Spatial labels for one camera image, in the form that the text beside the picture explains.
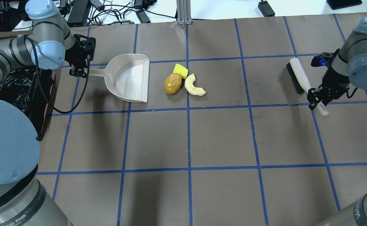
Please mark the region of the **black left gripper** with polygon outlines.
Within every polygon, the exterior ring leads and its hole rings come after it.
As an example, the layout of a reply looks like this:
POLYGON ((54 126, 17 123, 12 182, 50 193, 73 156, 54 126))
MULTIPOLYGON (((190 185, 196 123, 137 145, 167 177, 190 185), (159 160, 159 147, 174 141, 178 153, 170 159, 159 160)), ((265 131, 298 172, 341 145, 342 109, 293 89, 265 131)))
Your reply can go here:
POLYGON ((71 67, 69 69, 69 75, 87 78, 90 62, 94 59, 96 39, 84 35, 73 35, 73 37, 75 43, 71 48, 66 50, 65 54, 65 60, 71 67))

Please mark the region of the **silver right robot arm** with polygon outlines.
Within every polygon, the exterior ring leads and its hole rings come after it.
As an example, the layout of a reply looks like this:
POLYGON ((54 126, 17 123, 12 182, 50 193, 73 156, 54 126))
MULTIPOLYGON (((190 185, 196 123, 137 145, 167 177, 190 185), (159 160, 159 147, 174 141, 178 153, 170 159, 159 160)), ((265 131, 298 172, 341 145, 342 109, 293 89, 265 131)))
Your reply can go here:
POLYGON ((359 21, 340 49, 334 53, 321 53, 310 64, 312 67, 327 67, 320 86, 308 90, 311 110, 319 103, 327 106, 344 94, 351 98, 350 84, 355 89, 367 89, 367 17, 359 21))

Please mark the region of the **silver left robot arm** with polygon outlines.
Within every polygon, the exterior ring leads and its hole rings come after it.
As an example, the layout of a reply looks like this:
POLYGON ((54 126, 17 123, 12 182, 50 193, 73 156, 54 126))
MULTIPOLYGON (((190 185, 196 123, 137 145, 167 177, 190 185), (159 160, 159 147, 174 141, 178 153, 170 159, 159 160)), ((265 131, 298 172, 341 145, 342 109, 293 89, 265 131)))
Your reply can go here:
POLYGON ((95 38, 72 33, 51 0, 29 0, 25 10, 33 33, 0 41, 0 83, 13 70, 36 64, 43 70, 57 70, 64 62, 69 63, 71 76, 86 78, 95 38))

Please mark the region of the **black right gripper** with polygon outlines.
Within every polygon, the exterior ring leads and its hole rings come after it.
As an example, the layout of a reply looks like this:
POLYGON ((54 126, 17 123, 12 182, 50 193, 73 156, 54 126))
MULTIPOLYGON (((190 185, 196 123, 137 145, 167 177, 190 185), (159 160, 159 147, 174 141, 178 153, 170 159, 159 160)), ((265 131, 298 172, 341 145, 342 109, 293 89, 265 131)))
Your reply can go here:
POLYGON ((337 73, 329 67, 322 78, 320 86, 308 90, 309 109, 314 110, 320 103, 327 106, 334 99, 339 99, 343 94, 348 93, 349 84, 348 76, 337 73))

